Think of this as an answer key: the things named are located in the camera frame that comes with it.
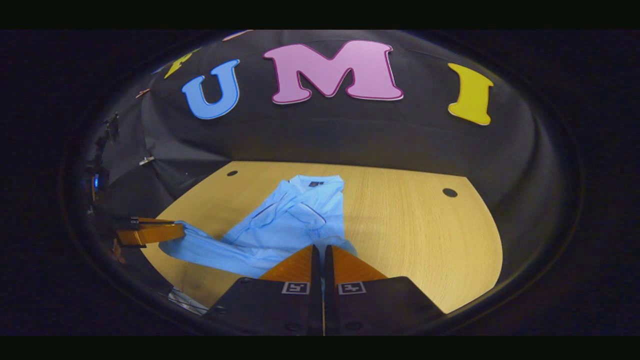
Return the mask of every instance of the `letter m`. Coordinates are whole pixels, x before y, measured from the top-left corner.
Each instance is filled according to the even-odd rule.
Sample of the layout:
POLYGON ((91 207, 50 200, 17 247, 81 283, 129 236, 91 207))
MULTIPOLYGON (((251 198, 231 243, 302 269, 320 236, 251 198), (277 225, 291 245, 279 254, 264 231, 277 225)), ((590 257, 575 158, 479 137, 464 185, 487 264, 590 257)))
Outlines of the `letter m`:
POLYGON ((267 51, 264 57, 273 59, 278 79, 278 92, 273 96, 276 104, 292 104, 311 97, 311 91, 303 88, 300 76, 304 76, 324 96, 332 97, 349 71, 353 72, 353 84, 347 94, 358 99, 400 100, 403 92, 394 83, 389 65, 387 44, 371 41, 349 41, 332 58, 325 58, 302 44, 287 45, 267 51))

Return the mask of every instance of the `light blue shirt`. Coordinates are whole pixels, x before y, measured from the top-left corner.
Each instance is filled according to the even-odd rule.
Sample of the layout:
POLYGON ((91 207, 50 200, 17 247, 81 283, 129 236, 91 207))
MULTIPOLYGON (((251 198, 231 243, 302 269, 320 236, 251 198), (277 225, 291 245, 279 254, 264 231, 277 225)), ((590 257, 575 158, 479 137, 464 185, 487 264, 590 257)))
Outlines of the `light blue shirt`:
POLYGON ((260 277, 311 244, 324 264, 327 245, 357 256, 344 239, 344 181, 340 176, 295 176, 276 190, 220 241, 183 222, 185 236, 159 243, 167 255, 247 277, 260 277))

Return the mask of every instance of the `blue letter u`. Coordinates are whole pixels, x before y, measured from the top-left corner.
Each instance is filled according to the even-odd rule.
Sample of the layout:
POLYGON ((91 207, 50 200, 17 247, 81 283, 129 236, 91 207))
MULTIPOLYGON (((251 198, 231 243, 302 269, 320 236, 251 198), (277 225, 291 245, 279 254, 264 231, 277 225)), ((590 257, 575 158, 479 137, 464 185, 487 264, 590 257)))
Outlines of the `blue letter u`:
POLYGON ((215 119, 220 117, 234 108, 240 97, 238 83, 236 81, 236 71, 234 67, 240 63, 240 60, 227 61, 222 65, 218 65, 211 70, 211 75, 218 76, 222 97, 214 104, 208 103, 200 84, 204 81, 204 76, 189 81, 182 87, 182 92, 187 95, 187 103, 191 112, 200 119, 215 119))

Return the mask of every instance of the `wooden table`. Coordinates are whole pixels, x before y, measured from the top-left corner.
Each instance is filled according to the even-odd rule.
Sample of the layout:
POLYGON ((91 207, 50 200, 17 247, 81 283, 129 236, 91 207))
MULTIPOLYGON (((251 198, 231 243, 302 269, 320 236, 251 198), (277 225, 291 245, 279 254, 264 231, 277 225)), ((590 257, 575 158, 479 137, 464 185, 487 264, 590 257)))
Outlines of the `wooden table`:
MULTIPOLYGON (((184 220, 214 238, 257 208, 281 180, 340 175, 346 238, 358 257, 388 277, 409 277, 450 313, 490 290, 502 266, 493 218, 466 177, 385 168, 233 161, 194 186, 158 218, 184 220), (237 171, 234 176, 227 176, 237 171), (450 197, 444 188, 457 192, 450 197)), ((174 286, 211 307, 238 274, 143 253, 174 286)))

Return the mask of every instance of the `wood grain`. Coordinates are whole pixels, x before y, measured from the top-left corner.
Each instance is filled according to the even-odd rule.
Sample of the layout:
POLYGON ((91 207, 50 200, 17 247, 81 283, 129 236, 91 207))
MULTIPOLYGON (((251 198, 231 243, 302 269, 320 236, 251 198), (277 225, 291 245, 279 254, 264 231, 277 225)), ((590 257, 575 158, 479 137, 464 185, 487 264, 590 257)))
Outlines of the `wood grain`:
MULTIPOLYGON (((221 238, 249 215, 281 180, 340 175, 346 238, 358 257, 388 277, 409 277, 450 313, 490 290, 502 266, 493 218, 466 177, 407 170, 233 161, 194 186, 158 218, 184 220, 221 238), (234 176, 227 176, 231 171, 234 176), (456 197, 443 193, 457 192, 456 197)), ((157 244, 143 249, 174 286, 205 306, 240 277, 171 258, 157 244)))

